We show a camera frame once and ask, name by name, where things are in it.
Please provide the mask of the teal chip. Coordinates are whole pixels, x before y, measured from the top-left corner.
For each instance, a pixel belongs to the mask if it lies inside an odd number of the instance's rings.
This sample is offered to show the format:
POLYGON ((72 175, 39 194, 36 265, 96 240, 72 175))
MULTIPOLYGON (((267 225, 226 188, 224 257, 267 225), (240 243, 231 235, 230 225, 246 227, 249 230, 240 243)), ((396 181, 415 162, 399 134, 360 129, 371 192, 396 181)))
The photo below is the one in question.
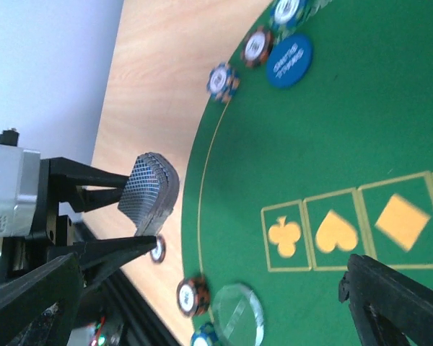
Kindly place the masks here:
POLYGON ((192 335, 190 346, 221 346, 214 325, 211 322, 202 324, 192 335))

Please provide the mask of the blue patterned card deck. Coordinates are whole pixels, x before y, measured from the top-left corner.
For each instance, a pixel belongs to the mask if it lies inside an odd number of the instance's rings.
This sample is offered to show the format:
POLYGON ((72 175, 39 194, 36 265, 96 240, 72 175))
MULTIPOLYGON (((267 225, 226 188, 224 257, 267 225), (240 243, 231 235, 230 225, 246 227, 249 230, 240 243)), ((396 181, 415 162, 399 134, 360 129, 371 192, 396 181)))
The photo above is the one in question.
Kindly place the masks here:
POLYGON ((163 155, 142 154, 123 188, 118 210, 134 223, 136 236, 155 236, 171 215, 179 189, 178 173, 163 155))

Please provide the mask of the red chip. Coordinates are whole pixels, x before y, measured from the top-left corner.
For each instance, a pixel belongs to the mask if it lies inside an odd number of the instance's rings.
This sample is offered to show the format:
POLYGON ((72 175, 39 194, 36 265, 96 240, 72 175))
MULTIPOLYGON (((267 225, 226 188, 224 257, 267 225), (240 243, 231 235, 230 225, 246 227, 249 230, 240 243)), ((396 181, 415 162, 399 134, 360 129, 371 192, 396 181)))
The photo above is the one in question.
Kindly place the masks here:
POLYGON ((180 312, 187 317, 205 314, 210 307, 211 294, 204 276, 183 278, 176 289, 180 312))
POLYGON ((153 263, 159 264, 162 263, 165 259, 166 243, 165 238, 162 235, 157 235, 156 240, 157 245, 149 252, 149 254, 153 263))
POLYGON ((240 53, 241 60, 249 68, 261 66, 268 60, 273 46, 272 31, 265 26, 259 26, 245 36, 240 53))

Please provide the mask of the grey chips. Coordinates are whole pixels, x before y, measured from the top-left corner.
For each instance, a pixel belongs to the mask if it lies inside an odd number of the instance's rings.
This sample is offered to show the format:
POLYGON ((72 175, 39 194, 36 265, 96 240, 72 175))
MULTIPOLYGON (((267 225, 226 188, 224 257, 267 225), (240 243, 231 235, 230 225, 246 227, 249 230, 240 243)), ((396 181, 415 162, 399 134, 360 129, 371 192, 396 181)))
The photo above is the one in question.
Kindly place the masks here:
POLYGON ((228 63, 220 63, 211 70, 206 90, 213 100, 227 104, 234 97, 239 85, 238 72, 228 63))

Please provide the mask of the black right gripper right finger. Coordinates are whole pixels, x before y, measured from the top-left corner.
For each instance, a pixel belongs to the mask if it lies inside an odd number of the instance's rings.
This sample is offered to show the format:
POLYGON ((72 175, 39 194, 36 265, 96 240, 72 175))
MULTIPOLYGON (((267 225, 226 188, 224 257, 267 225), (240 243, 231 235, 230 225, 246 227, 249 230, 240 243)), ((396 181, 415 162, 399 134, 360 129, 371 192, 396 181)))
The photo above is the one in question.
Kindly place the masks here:
POLYGON ((371 257, 350 255, 338 300, 362 345, 433 345, 433 290, 371 257))

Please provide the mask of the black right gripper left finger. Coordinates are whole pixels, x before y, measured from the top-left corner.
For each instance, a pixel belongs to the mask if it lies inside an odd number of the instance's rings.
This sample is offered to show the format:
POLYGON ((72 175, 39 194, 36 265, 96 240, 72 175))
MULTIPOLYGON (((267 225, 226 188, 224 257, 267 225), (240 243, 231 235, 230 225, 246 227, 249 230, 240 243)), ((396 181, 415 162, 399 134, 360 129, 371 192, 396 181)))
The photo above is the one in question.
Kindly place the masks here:
POLYGON ((83 277, 74 254, 57 257, 0 288, 0 345, 66 345, 83 277))

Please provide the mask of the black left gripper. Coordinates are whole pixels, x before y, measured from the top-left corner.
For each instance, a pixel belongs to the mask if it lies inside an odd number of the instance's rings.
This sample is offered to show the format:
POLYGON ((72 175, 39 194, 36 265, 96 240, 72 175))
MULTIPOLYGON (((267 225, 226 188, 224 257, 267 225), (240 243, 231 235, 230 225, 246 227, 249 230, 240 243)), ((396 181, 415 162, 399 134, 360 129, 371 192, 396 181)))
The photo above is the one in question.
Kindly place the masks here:
MULTIPOLYGON (((103 208, 120 201, 127 181, 126 175, 106 172, 64 157, 41 160, 30 233, 3 240, 0 285, 46 264, 50 248, 68 244, 64 236, 73 226, 68 216, 59 214, 59 205, 63 201, 68 202, 76 213, 103 208)), ((147 254, 156 245, 156 236, 133 236, 77 242, 73 252, 79 259, 86 288, 96 288, 116 270, 147 254)))

